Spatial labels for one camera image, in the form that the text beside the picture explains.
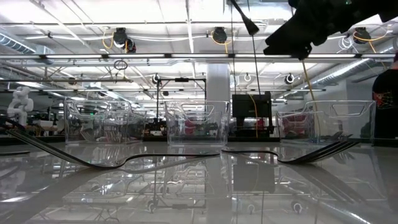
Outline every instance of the plastic storage container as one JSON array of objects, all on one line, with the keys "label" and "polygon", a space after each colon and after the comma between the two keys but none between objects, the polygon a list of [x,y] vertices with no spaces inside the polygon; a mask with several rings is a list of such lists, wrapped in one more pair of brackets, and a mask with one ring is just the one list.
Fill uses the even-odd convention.
[{"label": "plastic storage container", "polygon": [[226,145],[230,107],[227,101],[165,102],[168,144]]},{"label": "plastic storage container", "polygon": [[67,144],[125,144],[141,141],[146,112],[133,111],[127,101],[66,100]]},{"label": "plastic storage container", "polygon": [[373,141],[374,101],[307,102],[302,111],[277,112],[283,146],[318,149],[336,141]]}]

